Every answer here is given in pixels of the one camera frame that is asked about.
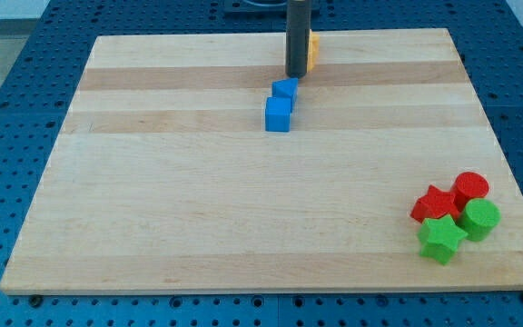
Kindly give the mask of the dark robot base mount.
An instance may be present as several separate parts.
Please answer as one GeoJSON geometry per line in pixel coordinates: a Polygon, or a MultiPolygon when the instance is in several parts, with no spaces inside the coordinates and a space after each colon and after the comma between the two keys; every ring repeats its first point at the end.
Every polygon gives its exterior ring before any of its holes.
{"type": "Polygon", "coordinates": [[[281,17],[285,18],[288,0],[222,0],[222,12],[226,17],[281,17]]]}

